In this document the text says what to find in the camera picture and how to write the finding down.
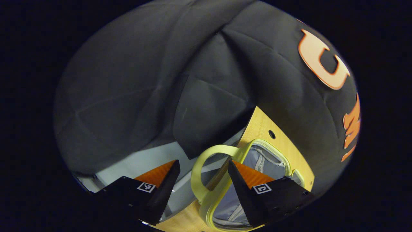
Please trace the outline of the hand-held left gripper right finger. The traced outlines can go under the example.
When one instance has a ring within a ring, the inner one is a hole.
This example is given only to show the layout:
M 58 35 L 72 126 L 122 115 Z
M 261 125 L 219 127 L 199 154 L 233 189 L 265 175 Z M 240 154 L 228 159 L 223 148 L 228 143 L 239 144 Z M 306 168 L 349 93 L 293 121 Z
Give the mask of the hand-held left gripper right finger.
M 228 173 L 252 227 L 270 226 L 315 200 L 291 178 L 274 179 L 235 160 L 229 162 Z

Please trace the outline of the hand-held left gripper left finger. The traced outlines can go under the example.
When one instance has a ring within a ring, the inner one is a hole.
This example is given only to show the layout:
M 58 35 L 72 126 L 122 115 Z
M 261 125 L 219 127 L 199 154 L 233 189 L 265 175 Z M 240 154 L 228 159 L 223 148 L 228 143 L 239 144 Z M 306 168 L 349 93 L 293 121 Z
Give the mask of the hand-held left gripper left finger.
M 179 160 L 171 160 L 136 178 L 122 176 L 94 193 L 98 203 L 127 219 L 156 226 L 165 211 L 181 172 Z

